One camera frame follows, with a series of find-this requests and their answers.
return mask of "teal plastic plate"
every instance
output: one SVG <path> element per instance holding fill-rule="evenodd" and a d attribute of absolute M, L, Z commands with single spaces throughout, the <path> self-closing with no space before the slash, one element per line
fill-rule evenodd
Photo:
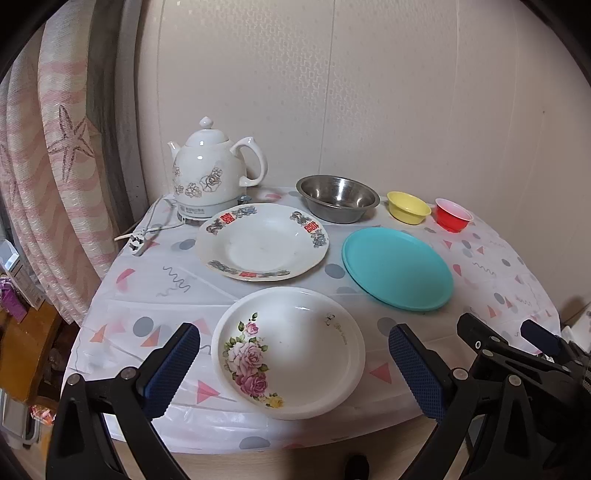
<path fill-rule="evenodd" d="M 364 228 L 343 243 L 343 262 L 359 286 L 388 305 L 426 312 L 447 303 L 453 279 L 426 243 L 389 228 Z"/>

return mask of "kettle handle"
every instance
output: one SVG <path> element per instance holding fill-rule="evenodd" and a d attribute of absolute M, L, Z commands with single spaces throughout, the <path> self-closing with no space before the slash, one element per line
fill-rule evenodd
<path fill-rule="evenodd" d="M 242 176 L 240 177 L 238 184 L 241 187 L 254 187 L 259 185 L 260 182 L 262 182 L 262 179 L 264 179 L 267 175 L 267 158 L 262 152 L 261 147 L 256 144 L 254 137 L 244 137 L 242 140 L 238 140 L 235 144 L 233 144 L 233 146 L 230 147 L 230 153 L 235 156 L 236 152 L 240 150 L 241 147 L 248 147 L 256 154 L 261 164 L 261 174 L 254 180 L 251 180 L 246 176 Z"/>

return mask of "wooden floor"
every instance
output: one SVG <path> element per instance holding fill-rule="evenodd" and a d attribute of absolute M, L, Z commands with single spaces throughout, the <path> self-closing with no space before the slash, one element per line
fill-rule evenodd
<path fill-rule="evenodd" d="M 418 417 L 380 432 L 319 447 L 295 450 L 270 450 L 232 455 L 175 454 L 177 462 L 194 480 L 339 480 L 345 458 L 351 453 L 367 456 L 372 480 L 396 480 L 404 472 L 427 440 L 434 421 Z M 132 480 L 144 478 L 127 444 L 115 442 L 117 451 Z M 33 480 L 43 480 L 42 446 L 15 453 Z M 446 479 L 457 479 L 467 460 L 462 447 Z"/>

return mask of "silver bolt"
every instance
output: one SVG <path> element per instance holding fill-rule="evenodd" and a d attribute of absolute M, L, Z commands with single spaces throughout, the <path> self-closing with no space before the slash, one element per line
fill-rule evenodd
<path fill-rule="evenodd" d="M 453 371 L 453 378 L 458 380 L 468 380 L 468 372 L 466 372 L 463 368 L 456 368 Z"/>
<path fill-rule="evenodd" d="M 68 377 L 68 385 L 76 385 L 82 377 L 79 374 L 72 374 Z"/>
<path fill-rule="evenodd" d="M 517 375 L 509 375 L 509 383 L 514 387 L 521 385 L 521 379 Z"/>
<path fill-rule="evenodd" d="M 135 368 L 134 367 L 127 367 L 121 371 L 121 378 L 124 380 L 131 380 L 135 377 Z"/>

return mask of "plate with red characters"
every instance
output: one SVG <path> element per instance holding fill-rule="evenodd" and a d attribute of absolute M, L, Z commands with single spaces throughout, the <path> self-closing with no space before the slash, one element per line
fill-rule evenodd
<path fill-rule="evenodd" d="M 213 332 L 212 364 L 226 395 L 245 406 L 275 419 L 309 419 L 357 387 L 365 343 L 334 300 L 305 288 L 263 288 L 223 314 Z"/>
<path fill-rule="evenodd" d="M 311 214 L 274 203 L 218 213 L 200 228 L 197 255 L 211 270 L 244 281 L 293 278 L 326 255 L 329 236 Z"/>

